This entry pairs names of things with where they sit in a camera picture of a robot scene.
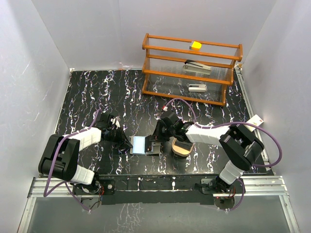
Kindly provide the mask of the grey card holder wallet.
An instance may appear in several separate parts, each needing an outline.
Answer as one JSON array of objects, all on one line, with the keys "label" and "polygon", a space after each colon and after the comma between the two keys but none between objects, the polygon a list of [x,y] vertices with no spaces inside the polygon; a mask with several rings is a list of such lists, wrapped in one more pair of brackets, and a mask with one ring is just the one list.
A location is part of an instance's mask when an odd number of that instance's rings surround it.
[{"label": "grey card holder wallet", "polygon": [[130,142],[133,147],[130,149],[131,155],[159,155],[161,152],[161,147],[157,152],[144,152],[145,148],[145,137],[146,136],[131,136]]}]

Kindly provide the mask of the black credit card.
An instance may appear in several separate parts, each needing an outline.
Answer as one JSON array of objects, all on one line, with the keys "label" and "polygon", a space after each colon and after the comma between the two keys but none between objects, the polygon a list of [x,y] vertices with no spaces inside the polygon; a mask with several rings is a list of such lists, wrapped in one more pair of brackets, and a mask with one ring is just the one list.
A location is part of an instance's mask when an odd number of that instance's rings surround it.
[{"label": "black credit card", "polygon": [[148,153],[152,151],[152,136],[149,135],[147,137],[145,137],[145,148],[144,148],[144,152]]}]

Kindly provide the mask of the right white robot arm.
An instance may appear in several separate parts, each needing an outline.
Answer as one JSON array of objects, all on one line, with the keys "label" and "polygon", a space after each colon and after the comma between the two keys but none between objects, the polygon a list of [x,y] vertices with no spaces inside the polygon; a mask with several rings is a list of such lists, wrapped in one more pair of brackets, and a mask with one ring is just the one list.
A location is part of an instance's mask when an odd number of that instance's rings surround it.
[{"label": "right white robot arm", "polygon": [[174,137],[184,143],[205,143],[222,147],[229,161],[209,185],[209,189],[229,192],[234,182],[255,165],[264,149],[263,143],[243,123],[203,127],[183,121],[174,112],[164,112],[149,141],[166,142]]}]

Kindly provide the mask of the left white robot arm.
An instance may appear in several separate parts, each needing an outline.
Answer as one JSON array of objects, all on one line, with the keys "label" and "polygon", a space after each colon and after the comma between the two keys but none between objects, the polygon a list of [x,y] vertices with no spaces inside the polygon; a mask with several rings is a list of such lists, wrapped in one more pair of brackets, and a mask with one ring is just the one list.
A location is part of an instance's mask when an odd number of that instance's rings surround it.
[{"label": "left white robot arm", "polygon": [[118,150],[133,147],[126,137],[120,121],[111,114],[102,113],[92,124],[72,134],[49,137],[38,165],[40,174],[58,178],[66,182],[82,184],[84,189],[94,194],[100,189],[96,173],[78,165],[79,152],[91,145],[107,141]]}]

